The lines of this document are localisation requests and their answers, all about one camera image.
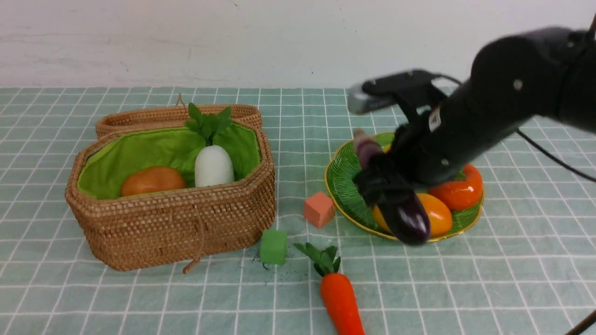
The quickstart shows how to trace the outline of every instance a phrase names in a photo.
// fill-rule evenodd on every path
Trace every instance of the orange pepper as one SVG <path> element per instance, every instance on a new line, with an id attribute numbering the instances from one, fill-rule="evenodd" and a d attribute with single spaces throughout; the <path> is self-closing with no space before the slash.
<path id="1" fill-rule="evenodd" d="M 484 189 L 480 171 L 472 164 L 464 166 L 465 180 L 448 181 L 429 190 L 429 194 L 444 202 L 454 212 L 474 206 Z"/>

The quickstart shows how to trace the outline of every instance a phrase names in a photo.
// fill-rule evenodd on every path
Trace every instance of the carrot leaves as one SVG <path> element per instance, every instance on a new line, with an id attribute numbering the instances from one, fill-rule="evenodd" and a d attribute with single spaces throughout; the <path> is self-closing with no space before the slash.
<path id="1" fill-rule="evenodd" d="M 184 125 L 190 131 L 203 137 L 207 146 L 213 145 L 215 135 L 223 132 L 232 124 L 232 108 L 230 106 L 219 113 L 203 114 L 195 104 L 189 103 L 188 116 L 190 119 Z"/>
<path id="2" fill-rule="evenodd" d="M 296 247 L 298 250 L 300 250 L 313 261 L 315 270 L 321 277 L 339 271 L 339 266 L 340 262 L 342 261 L 342 258 L 336 258 L 336 246 L 327 247 L 323 251 L 320 251 L 308 242 L 304 245 L 300 243 L 294 243 L 294 247 Z"/>

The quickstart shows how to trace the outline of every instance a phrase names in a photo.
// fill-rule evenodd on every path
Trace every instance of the table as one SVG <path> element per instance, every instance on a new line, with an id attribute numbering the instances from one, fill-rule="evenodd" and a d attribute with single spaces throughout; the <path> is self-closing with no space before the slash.
<path id="1" fill-rule="evenodd" d="M 75 155 L 106 114 L 187 103 L 254 104 L 271 143 L 287 263 L 257 246 L 131 272 L 90 252 L 64 200 Z M 596 308 L 596 185 L 518 136 L 473 163 L 485 180 L 480 221 L 424 247 L 372 236 L 341 214 L 321 229 L 306 196 L 351 129 L 394 131 L 399 109 L 349 116 L 344 89 L 0 88 L 0 333 L 333 334 L 312 262 L 291 244 L 339 247 L 367 334 L 556 334 Z M 596 138 L 546 119 L 525 133 L 596 173 Z"/>

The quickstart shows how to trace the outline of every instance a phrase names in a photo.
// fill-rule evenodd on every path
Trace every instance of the green fabric lining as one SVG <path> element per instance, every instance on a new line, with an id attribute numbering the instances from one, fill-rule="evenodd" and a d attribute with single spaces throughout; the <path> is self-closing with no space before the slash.
<path id="1" fill-rule="evenodd" d="M 256 134 L 237 123 L 218 133 L 213 143 L 228 152 L 236 181 L 245 178 L 261 161 Z M 182 174 L 187 187 L 194 187 L 194 163 L 204 147 L 204 138 L 186 127 L 129 133 L 87 160 L 77 187 L 95 199 L 118 198 L 124 180 L 150 166 L 174 168 Z"/>

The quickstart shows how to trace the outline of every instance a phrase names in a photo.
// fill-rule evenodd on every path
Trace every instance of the toy carrot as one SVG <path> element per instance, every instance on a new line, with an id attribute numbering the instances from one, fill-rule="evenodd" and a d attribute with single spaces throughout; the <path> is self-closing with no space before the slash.
<path id="1" fill-rule="evenodd" d="M 330 246 L 320 251 L 310 243 L 294 246 L 313 261 L 315 270 L 321 275 L 321 298 L 338 335 L 365 335 L 356 303 L 356 295 L 350 279 L 338 273 L 341 257 L 337 247 Z"/>

